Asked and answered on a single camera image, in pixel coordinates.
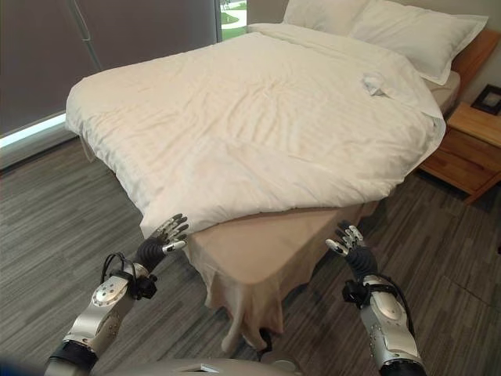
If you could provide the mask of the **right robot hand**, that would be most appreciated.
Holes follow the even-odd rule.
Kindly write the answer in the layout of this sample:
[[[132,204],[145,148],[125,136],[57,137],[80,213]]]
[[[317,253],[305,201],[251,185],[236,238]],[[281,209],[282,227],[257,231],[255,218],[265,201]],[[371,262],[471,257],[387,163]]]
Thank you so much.
[[[379,272],[376,258],[366,245],[360,230],[349,221],[341,221],[335,230],[336,240],[326,239],[326,246],[342,257],[350,267],[356,280]]]

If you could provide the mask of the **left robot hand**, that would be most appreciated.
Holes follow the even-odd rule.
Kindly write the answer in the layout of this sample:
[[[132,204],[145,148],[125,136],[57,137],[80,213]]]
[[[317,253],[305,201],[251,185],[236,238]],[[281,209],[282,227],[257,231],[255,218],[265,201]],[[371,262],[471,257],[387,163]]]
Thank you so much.
[[[186,246],[185,231],[188,228],[186,216],[181,213],[174,215],[140,244],[133,262],[152,273],[168,254]]]

